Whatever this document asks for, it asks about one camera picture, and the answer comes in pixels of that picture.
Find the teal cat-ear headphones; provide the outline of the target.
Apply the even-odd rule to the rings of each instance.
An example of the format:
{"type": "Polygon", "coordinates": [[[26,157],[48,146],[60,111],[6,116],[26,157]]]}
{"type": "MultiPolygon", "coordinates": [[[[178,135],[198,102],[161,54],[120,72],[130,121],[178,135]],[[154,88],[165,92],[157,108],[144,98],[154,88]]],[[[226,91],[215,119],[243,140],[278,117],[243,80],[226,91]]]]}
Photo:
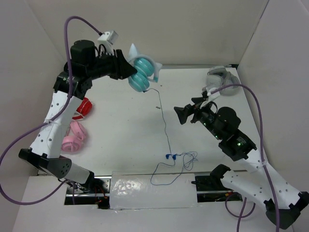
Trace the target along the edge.
{"type": "Polygon", "coordinates": [[[151,57],[142,54],[132,44],[128,53],[128,62],[133,64],[137,72],[128,78],[129,85],[137,92],[145,92],[150,83],[157,83],[162,64],[155,62],[151,57]]]}

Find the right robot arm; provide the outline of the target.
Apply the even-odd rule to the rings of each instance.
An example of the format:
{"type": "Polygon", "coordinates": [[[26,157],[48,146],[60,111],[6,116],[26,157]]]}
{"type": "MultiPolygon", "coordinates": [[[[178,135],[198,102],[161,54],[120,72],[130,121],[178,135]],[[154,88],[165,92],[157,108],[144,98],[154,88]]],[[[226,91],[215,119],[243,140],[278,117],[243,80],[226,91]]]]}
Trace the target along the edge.
{"type": "Polygon", "coordinates": [[[260,206],[273,224],[283,230],[289,228],[308,205],[308,194],[291,186],[269,163],[262,160],[255,143],[239,130],[241,123],[230,107],[212,111],[214,102],[203,103],[193,98],[193,105],[174,107],[181,124],[192,116],[191,123],[200,122],[217,140],[218,147],[235,163],[241,165],[258,181],[253,183],[238,177],[225,165],[218,165],[211,173],[215,189],[233,189],[260,206]]]}

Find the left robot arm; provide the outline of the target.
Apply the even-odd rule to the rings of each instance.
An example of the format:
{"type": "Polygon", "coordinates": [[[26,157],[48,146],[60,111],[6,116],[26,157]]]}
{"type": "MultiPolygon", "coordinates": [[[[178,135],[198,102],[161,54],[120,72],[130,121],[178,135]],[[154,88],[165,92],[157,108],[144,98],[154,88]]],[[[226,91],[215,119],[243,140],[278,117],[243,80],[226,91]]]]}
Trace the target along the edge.
{"type": "Polygon", "coordinates": [[[19,158],[58,179],[77,183],[85,193],[93,191],[97,183],[94,173],[62,156],[62,142],[93,80],[104,76],[122,80],[136,72],[112,42],[99,40],[99,46],[95,46],[89,40],[76,41],[70,48],[69,61],[56,78],[43,126],[30,147],[20,150],[19,158]]]}

